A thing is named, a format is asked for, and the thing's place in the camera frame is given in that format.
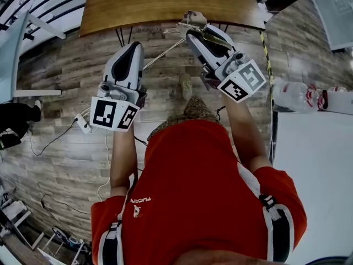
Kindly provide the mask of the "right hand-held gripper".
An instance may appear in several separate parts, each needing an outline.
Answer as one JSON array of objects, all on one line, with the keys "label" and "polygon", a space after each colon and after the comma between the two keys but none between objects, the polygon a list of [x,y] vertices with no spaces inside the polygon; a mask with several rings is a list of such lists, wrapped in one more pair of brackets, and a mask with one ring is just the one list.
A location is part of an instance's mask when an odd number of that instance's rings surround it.
[{"label": "right hand-held gripper", "polygon": [[266,79],[253,59],[236,49],[231,37],[221,29],[206,24],[200,29],[189,29],[186,42],[202,66],[215,71],[221,81],[217,90],[232,101],[240,103],[265,83]]}]

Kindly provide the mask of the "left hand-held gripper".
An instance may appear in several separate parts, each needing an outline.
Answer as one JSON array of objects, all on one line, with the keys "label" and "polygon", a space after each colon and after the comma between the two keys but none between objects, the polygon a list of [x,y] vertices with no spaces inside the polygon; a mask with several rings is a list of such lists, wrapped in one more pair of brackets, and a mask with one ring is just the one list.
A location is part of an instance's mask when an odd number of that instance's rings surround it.
[{"label": "left hand-held gripper", "polygon": [[89,122],[92,126],[128,131],[140,110],[136,102],[143,75],[143,58],[143,46],[135,41],[108,60],[97,95],[91,101]]}]

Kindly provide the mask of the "person's right hand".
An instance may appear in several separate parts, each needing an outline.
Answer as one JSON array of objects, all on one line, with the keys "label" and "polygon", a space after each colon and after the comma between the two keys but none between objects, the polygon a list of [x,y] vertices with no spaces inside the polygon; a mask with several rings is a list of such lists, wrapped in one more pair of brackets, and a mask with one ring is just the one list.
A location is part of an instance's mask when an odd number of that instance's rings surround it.
[{"label": "person's right hand", "polygon": [[206,89],[208,91],[211,88],[217,89],[217,87],[221,83],[221,81],[215,75],[215,71],[213,69],[209,68],[206,64],[203,65],[202,69],[203,69],[203,72],[201,73],[200,78],[201,78],[203,84],[205,85]]}]

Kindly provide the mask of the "person's left hand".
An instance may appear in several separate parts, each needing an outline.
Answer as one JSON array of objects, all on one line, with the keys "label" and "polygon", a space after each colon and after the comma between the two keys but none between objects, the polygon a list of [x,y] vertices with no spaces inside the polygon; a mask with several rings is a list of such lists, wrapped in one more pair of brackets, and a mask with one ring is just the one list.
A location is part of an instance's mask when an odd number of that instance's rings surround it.
[{"label": "person's left hand", "polygon": [[142,84],[139,84],[137,92],[138,92],[138,100],[136,102],[136,105],[140,109],[142,109],[145,106],[145,101],[146,101],[146,97],[147,97],[147,89]]}]

